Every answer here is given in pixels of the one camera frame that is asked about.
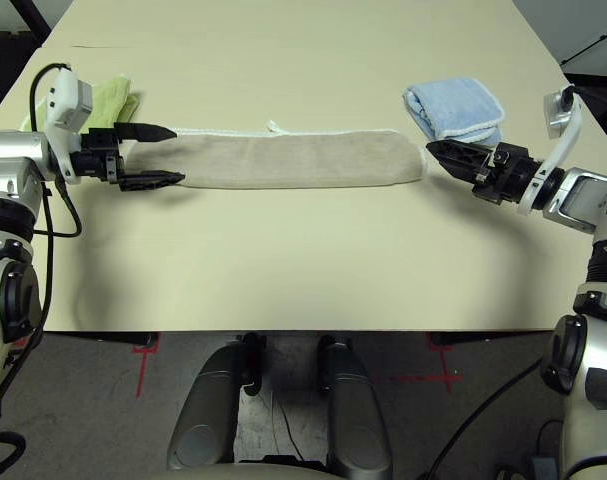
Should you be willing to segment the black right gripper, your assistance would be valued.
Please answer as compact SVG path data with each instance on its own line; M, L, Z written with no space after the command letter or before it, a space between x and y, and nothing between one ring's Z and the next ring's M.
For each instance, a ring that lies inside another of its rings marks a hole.
M475 183L475 197L496 205L503 201L519 203L541 166L525 147L503 142L487 162L492 150L477 144L439 140L428 143L426 148L452 177ZM480 172L486 173L483 182L477 180Z

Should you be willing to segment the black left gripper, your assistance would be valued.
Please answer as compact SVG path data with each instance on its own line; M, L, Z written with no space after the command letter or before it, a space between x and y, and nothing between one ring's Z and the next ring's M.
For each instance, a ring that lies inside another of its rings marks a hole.
M169 128L146 123L117 122L115 128L90 128L80 135L80 149L70 154L74 173L110 184L118 184L122 192L157 190L179 184L185 179L180 172L148 170L134 174L122 172L120 141L155 143L177 137Z

